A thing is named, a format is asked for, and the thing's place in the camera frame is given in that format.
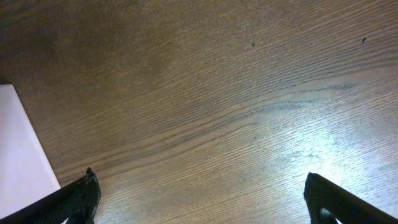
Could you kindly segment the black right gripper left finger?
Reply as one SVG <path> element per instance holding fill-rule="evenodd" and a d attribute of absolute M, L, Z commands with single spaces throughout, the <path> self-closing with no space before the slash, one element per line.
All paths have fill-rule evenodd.
<path fill-rule="evenodd" d="M 1 224 L 93 224 L 101 189 L 96 174 L 87 168 L 80 179 L 1 219 Z"/>

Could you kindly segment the pink cardboard box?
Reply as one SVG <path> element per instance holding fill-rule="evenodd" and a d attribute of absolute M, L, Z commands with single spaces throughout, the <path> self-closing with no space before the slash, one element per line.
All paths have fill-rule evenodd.
<path fill-rule="evenodd" d="M 13 85 L 0 92 L 1 218 L 60 189 Z"/>

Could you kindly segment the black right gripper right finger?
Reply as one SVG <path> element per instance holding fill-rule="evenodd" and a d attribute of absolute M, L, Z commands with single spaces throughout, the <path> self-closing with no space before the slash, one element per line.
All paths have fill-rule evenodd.
<path fill-rule="evenodd" d="M 316 173 L 310 172 L 307 175 L 303 194 L 311 224 L 397 224 L 397 218 L 372 206 Z"/>

